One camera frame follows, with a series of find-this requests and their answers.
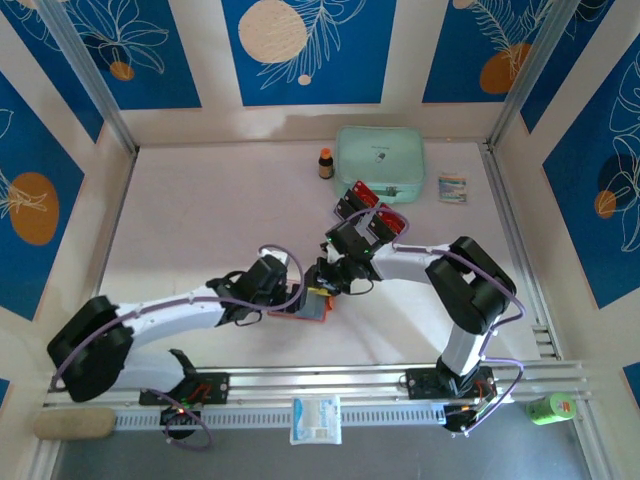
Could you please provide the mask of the red VIP credit card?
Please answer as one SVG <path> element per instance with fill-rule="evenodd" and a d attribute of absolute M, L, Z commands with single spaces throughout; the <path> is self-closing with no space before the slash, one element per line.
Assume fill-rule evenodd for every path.
<path fill-rule="evenodd" d="M 378 210 L 374 214 L 374 225 L 379 231 L 384 231 L 387 236 L 395 238 L 405 231 L 407 222 L 399 216 L 398 213 L 393 210 L 386 203 L 381 203 Z"/>
<path fill-rule="evenodd" d="M 379 197 L 361 180 L 355 182 L 351 191 L 367 208 L 373 208 L 379 203 Z"/>

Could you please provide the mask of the aluminium side rail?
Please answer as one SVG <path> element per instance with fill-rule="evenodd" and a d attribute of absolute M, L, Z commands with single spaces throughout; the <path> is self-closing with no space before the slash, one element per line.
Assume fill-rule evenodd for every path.
<path fill-rule="evenodd" d="M 486 143 L 481 143 L 479 149 L 515 268 L 519 297 L 527 301 L 528 312 L 532 316 L 538 351 L 544 360 L 563 360 L 550 311 L 534 274 L 499 163 Z"/>
<path fill-rule="evenodd" d="M 99 263 L 97 265 L 96 279 L 93 283 L 93 289 L 92 289 L 92 294 L 94 296 L 97 296 L 101 290 L 101 286 L 105 276 L 105 271 L 107 268 L 111 250 L 113 248 L 113 243 L 117 233 L 118 224 L 122 215 L 122 211 L 124 209 L 126 197 L 128 195 L 128 191 L 131 185 L 131 181 L 132 181 L 133 173 L 136 167 L 138 156 L 139 156 L 139 149 L 137 149 L 134 152 L 131 158 L 130 165 L 127 169 L 127 176 L 125 178 L 124 184 L 119 193 L 119 197 L 117 198 L 118 202 L 116 204 L 115 213 L 112 215 L 112 218 L 107 224 L 108 229 L 105 231 L 103 235 L 105 241 L 103 242 L 103 245 L 102 245 L 101 256 L 99 257 Z"/>

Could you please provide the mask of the aluminium frame post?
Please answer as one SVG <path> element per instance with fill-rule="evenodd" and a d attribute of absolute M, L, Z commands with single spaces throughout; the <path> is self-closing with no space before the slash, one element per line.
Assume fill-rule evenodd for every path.
<path fill-rule="evenodd" d="M 508 92 L 502 109 L 486 138 L 490 153 L 495 153 L 505 139 L 511 125 L 531 94 L 550 56 L 554 52 L 581 0 L 554 0 L 549 16 L 539 33 Z"/>
<path fill-rule="evenodd" d="M 80 35 L 57 0 L 34 0 L 36 9 L 76 77 L 119 143 L 133 156 L 139 145 Z"/>

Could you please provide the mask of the white blue gauze pack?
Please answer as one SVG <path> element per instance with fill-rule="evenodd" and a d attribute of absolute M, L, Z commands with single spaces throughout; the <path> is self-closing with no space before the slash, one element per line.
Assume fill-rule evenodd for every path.
<path fill-rule="evenodd" d="M 292 399 L 291 445 L 341 445 L 341 402 L 337 395 Z"/>

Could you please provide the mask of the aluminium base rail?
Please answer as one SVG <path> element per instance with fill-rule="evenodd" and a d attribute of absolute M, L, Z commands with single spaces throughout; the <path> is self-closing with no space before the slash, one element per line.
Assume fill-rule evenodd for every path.
<path fill-rule="evenodd" d="M 497 400 L 528 402 L 552 393 L 569 394 L 576 400 L 593 396 L 587 372 L 576 361 L 527 361 L 524 368 L 498 362 L 486 365 L 493 371 L 490 382 L 495 385 Z M 433 368 L 430 364 L 397 364 L 374 366 L 266 367 L 266 368 L 201 368 L 196 373 L 230 375 L 228 406 L 274 406 L 290 403 L 294 397 L 337 395 L 346 405 L 373 405 L 431 402 L 445 405 L 492 401 L 411 400 L 405 372 L 411 368 Z"/>

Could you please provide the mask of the mint green zipper pouch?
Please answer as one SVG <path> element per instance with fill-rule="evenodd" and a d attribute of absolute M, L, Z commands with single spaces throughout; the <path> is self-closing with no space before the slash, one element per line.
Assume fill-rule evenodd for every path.
<path fill-rule="evenodd" d="M 418 130 L 345 126 L 338 131 L 333 177 L 337 196 L 361 181 L 382 202 L 412 203 L 426 177 L 424 140 Z"/>

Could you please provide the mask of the orange card holder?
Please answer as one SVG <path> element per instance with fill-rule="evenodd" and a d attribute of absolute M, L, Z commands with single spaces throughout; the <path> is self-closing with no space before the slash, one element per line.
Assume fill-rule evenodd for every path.
<path fill-rule="evenodd" d="M 308 288 L 306 295 L 301 296 L 301 298 L 305 298 L 305 301 L 298 310 L 294 312 L 269 312 L 269 315 L 288 319 L 325 322 L 334 307 L 334 298 L 329 295 L 326 289 Z"/>

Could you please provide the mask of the beige foam pad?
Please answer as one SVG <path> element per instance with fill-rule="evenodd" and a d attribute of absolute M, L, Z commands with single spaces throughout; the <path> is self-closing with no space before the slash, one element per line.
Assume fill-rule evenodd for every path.
<path fill-rule="evenodd" d="M 40 440 L 94 440 L 109 436 L 115 423 L 110 408 L 45 410 L 36 417 L 33 433 Z"/>

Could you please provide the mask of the small white blue packet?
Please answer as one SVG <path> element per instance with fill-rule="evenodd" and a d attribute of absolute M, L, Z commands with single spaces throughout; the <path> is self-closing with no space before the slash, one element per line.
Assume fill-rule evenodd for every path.
<path fill-rule="evenodd" d="M 438 196 L 444 203 L 466 204 L 468 202 L 467 179 L 460 175 L 440 174 Z"/>

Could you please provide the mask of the red and black packets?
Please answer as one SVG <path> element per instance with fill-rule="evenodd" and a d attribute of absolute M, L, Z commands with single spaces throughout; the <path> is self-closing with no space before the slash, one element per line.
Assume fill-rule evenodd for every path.
<path fill-rule="evenodd" d="M 346 190 L 346 192 L 338 199 L 338 201 L 341 198 L 343 198 L 345 195 L 353 195 L 353 196 L 355 196 L 355 194 L 351 191 L 351 188 L 353 187 L 353 185 Z M 405 233 L 407 231 L 407 229 L 408 229 L 408 221 L 402 215 L 400 215 L 397 211 L 396 212 L 398 213 L 398 215 L 403 217 L 407 222 L 407 226 L 406 226 L 406 229 L 405 229 L 404 232 L 402 232 L 400 235 L 398 235 L 395 238 L 391 238 L 391 236 L 387 236 L 384 231 L 379 231 L 378 229 L 375 228 L 374 220 L 373 220 L 374 214 L 378 210 L 379 205 L 381 203 L 385 203 L 385 202 L 382 201 L 382 198 L 381 198 L 380 195 L 378 195 L 378 194 L 376 194 L 376 195 L 379 197 L 379 203 L 373 208 L 366 208 L 366 209 L 364 209 L 362 211 L 357 212 L 358 222 L 356 224 L 352 223 L 356 227 L 357 231 L 361 235 L 363 235 L 370 242 L 370 244 L 373 247 L 379 247 L 381 245 L 388 244 L 388 243 L 391 243 L 391 242 L 397 240 L 398 237 L 401 234 Z"/>

